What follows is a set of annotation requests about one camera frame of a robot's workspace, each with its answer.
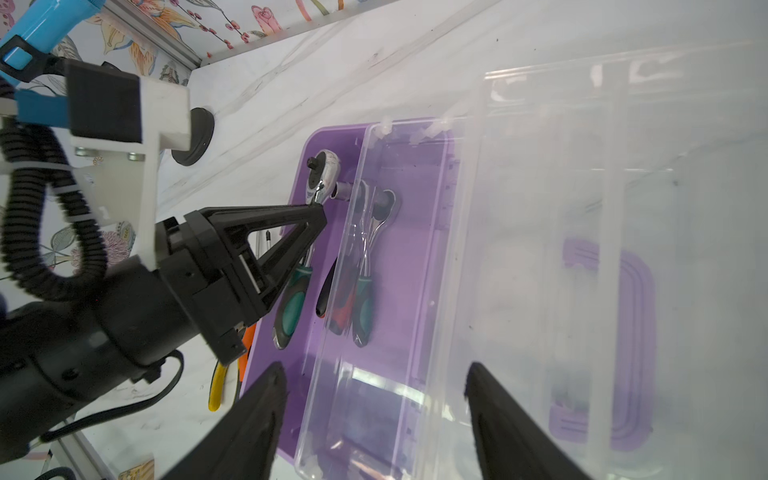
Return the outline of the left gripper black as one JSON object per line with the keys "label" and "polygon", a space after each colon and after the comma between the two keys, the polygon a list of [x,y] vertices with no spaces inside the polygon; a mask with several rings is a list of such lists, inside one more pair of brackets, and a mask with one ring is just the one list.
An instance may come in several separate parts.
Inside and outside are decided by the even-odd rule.
{"label": "left gripper black", "polygon": [[[207,208],[156,224],[160,277],[219,362],[246,353],[238,328],[268,313],[326,224],[320,205]],[[288,231],[266,253],[251,248],[251,235],[278,227]]]}

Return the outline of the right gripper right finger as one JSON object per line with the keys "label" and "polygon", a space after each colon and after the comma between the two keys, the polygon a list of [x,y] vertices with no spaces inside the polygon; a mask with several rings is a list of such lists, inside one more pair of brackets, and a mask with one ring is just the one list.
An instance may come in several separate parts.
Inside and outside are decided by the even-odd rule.
{"label": "right gripper right finger", "polygon": [[469,404],[483,478],[589,477],[539,428],[482,363],[470,365],[464,396]]}

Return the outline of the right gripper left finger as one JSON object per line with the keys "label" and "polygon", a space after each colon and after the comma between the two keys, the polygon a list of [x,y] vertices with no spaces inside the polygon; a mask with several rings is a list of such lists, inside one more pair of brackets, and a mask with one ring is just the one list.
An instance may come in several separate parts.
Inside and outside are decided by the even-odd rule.
{"label": "right gripper left finger", "polygon": [[279,362],[256,379],[167,479],[268,479],[287,405],[287,377]]}

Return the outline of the purple plastic tool box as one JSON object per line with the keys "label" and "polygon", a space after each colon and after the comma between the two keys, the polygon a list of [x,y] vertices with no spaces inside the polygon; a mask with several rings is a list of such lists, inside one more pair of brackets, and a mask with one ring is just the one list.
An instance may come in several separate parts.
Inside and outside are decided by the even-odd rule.
{"label": "purple plastic tool box", "polygon": [[[767,475],[767,44],[490,72],[454,110],[325,127],[342,161],[285,365],[304,479],[480,479],[482,363],[595,479]],[[374,323],[352,312],[374,197]]]}

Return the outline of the yellow handled pliers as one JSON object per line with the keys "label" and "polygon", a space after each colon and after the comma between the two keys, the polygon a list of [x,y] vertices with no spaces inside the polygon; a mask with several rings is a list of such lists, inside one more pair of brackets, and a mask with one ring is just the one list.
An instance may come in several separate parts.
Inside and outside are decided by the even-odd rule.
{"label": "yellow handled pliers", "polygon": [[228,370],[228,365],[220,362],[216,363],[209,385],[207,401],[207,408],[210,412],[216,412],[221,407]]}

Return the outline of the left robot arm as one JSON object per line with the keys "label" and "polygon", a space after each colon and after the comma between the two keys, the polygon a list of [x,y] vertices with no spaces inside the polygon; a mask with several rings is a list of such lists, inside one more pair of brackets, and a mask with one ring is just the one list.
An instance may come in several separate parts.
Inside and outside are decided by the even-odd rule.
{"label": "left robot arm", "polygon": [[113,267],[89,296],[33,302],[1,330],[1,458],[60,438],[63,421],[126,380],[154,381],[201,336],[217,360],[275,305],[327,219],[320,205],[211,207],[155,227],[157,266]]}

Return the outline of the black microphone stand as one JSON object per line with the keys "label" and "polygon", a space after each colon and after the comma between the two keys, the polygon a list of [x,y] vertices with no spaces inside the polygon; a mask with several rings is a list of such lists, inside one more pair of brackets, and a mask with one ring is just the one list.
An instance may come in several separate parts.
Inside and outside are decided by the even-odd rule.
{"label": "black microphone stand", "polygon": [[215,117],[203,107],[191,110],[191,140],[188,150],[172,150],[173,159],[181,166],[197,163],[208,149],[215,131]]}

